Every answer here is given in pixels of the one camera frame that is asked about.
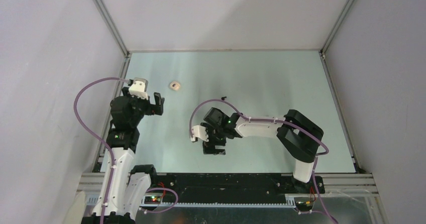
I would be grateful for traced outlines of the beige earbud charging case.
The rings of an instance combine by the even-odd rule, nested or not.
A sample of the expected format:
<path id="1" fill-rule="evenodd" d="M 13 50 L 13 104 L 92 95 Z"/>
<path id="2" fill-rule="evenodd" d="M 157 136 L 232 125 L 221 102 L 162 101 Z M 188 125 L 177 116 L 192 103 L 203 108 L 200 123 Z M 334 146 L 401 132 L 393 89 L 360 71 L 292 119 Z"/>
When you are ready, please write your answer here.
<path id="1" fill-rule="evenodd" d="M 173 81 L 169 84 L 169 88 L 174 91 L 179 91 L 181 89 L 181 84 L 178 81 Z"/>

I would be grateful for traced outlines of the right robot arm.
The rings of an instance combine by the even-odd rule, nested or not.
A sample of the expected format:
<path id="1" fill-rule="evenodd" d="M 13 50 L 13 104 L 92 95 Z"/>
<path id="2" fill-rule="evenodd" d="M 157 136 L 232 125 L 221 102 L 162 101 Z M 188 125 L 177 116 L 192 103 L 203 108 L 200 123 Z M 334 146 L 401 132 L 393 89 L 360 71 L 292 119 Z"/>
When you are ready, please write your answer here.
<path id="1" fill-rule="evenodd" d="M 301 112 L 290 109 L 283 118 L 247 117 L 240 113 L 226 115 L 212 107 L 199 125 L 190 127 L 192 142 L 202 140 L 205 155 L 225 155 L 227 140 L 247 137 L 277 139 L 295 159 L 291 176 L 298 193 L 314 193 L 312 172 L 315 168 L 318 148 L 324 136 L 323 130 Z"/>

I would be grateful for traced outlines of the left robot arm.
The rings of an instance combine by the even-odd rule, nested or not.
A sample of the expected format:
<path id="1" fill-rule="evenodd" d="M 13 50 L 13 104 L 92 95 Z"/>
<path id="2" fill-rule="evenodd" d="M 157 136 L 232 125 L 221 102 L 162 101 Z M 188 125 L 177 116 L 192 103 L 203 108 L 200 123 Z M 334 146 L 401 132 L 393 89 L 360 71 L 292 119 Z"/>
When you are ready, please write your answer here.
<path id="1" fill-rule="evenodd" d="M 82 223 L 135 223 L 136 215 L 146 192 L 158 188 L 159 179 L 153 175 L 153 165 L 133 167 L 137 143 L 138 124 L 144 116 L 162 115 L 164 98 L 154 93 L 154 103 L 147 93 L 124 87 L 123 95 L 110 102 L 110 129 L 106 138 L 109 153 L 98 201 L 90 216 Z"/>

